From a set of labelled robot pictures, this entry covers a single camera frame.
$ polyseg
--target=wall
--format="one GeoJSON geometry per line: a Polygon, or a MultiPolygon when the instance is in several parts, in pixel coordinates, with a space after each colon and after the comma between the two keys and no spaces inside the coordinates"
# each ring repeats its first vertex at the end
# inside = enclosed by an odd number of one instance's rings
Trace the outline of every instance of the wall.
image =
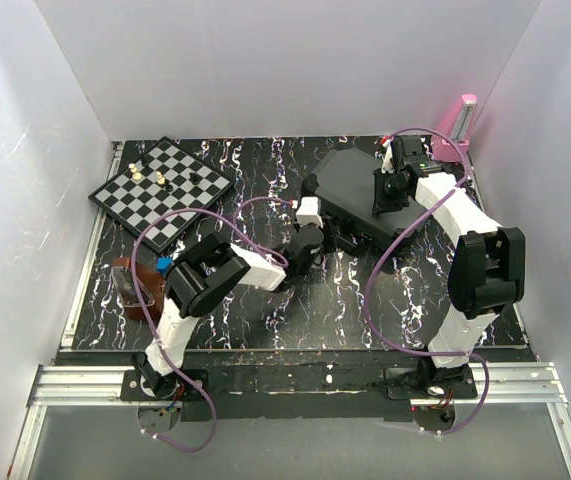
{"type": "Polygon", "coordinates": [[[540,0],[36,0],[110,138],[379,134],[487,98],[540,0]]]}
{"type": "Polygon", "coordinates": [[[486,207],[527,238],[521,309],[571,415],[571,2],[541,3],[473,138],[486,207]]]}
{"type": "Polygon", "coordinates": [[[110,150],[36,5],[0,0],[0,478],[60,342],[110,150]]]}

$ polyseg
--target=black marble surface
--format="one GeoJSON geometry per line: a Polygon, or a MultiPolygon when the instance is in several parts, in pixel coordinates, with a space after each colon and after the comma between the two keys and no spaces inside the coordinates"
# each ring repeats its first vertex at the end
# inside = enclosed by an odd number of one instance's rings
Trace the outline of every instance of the black marble surface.
{"type": "MultiPolygon", "coordinates": [[[[180,146],[237,179],[235,192],[217,211],[226,216],[244,200],[259,195],[297,198],[304,176],[336,145],[346,143],[373,154],[379,137],[305,137],[183,140],[180,146]]],[[[124,168],[151,141],[126,142],[124,168]]],[[[292,211],[256,204],[240,222],[263,245],[286,241],[292,211]]],[[[220,222],[202,219],[171,250],[220,230],[220,222]]],[[[112,259],[129,256],[134,238],[106,219],[73,342],[77,350],[144,349],[151,340],[147,325],[127,319],[110,282],[112,259]]],[[[191,349],[381,349],[363,318],[363,291],[379,252],[359,257],[343,252],[325,256],[320,268],[296,288],[271,294],[240,286],[198,324],[191,349]]],[[[431,220],[409,251],[390,260],[379,275],[371,299],[374,322],[392,341],[420,347],[436,334],[449,308],[447,274],[453,246],[431,220]]],[[[155,256],[141,250],[138,261],[153,266],[155,256]]],[[[480,346],[525,345],[513,310],[487,329],[480,346]]]]}

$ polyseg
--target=black and white checkered board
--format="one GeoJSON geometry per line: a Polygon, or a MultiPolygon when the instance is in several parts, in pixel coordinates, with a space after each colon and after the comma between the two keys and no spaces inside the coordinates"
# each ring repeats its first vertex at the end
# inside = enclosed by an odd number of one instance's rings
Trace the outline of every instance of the black and white checkered board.
{"type": "MultiPolygon", "coordinates": [[[[210,207],[234,184],[221,172],[185,154],[169,138],[161,139],[135,165],[143,176],[141,180],[134,181],[129,168],[125,168],[89,198],[136,237],[170,210],[210,207]],[[157,183],[157,171],[165,177],[164,187],[157,183]],[[196,183],[190,180],[194,173],[200,177],[196,183]],[[171,185],[171,191],[167,190],[167,184],[171,185]]],[[[145,236],[145,243],[161,254],[199,216],[194,213],[176,216],[170,223],[152,228],[145,236]]]]}

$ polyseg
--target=blue object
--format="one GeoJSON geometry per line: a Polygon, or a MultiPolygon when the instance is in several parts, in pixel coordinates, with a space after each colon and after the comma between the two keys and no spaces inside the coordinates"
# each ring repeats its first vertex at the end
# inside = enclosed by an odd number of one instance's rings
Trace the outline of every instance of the blue object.
{"type": "Polygon", "coordinates": [[[172,259],[169,257],[159,257],[158,261],[156,262],[156,271],[161,275],[165,275],[165,272],[172,264],[172,259]]]}

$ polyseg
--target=black case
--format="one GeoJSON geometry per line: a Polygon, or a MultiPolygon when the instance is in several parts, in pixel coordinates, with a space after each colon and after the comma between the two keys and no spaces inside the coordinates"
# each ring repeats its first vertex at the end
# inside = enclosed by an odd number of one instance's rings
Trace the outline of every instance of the black case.
{"type": "MultiPolygon", "coordinates": [[[[372,215],[374,170],[381,161],[356,148],[331,150],[303,180],[301,195],[321,199],[321,213],[334,227],[334,247],[354,253],[359,245],[369,243],[387,249],[398,235],[425,213],[425,208],[410,199],[409,207],[399,212],[372,215]],[[353,237],[359,239],[354,244],[353,237]]],[[[400,245],[407,247],[422,229],[424,222],[400,245]]],[[[331,251],[325,245],[325,251],[331,251]]]]}

